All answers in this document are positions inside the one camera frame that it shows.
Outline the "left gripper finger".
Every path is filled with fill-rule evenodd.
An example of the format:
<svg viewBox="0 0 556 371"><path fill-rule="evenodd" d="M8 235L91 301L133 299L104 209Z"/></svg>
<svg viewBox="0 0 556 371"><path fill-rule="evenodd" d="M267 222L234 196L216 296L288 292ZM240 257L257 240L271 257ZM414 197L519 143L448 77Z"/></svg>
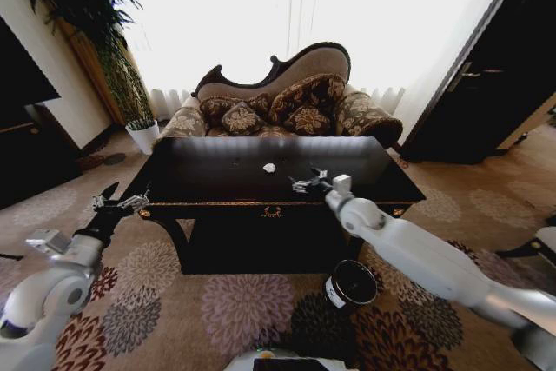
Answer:
<svg viewBox="0 0 556 371"><path fill-rule="evenodd" d="M122 210L139 211L150 205L149 190L147 189L140 195L133 195L119 202L116 206Z"/></svg>
<svg viewBox="0 0 556 371"><path fill-rule="evenodd" d="M96 195L93 197L92 205L94 207L104 207L112 195L116 192L119 186L119 182L114 182L109 185L100 195Z"/></svg>

